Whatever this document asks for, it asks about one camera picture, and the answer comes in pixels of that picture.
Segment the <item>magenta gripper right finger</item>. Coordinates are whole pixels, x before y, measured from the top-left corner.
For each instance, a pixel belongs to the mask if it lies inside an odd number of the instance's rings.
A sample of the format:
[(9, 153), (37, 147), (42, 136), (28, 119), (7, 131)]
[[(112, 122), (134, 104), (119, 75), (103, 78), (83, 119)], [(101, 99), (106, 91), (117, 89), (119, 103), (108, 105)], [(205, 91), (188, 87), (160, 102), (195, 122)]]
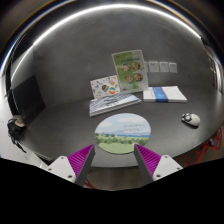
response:
[(152, 183), (182, 169), (169, 155), (158, 155), (138, 144), (134, 145), (134, 155), (145, 184)]

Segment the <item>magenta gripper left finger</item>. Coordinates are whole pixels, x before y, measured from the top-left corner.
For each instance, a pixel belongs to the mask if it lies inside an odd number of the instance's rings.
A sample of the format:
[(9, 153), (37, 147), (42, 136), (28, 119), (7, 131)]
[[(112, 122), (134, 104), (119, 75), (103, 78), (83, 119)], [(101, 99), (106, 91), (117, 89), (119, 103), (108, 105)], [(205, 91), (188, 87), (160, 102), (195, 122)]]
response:
[(78, 186), (83, 186), (94, 156), (94, 145), (89, 145), (70, 156), (58, 157), (46, 170)]

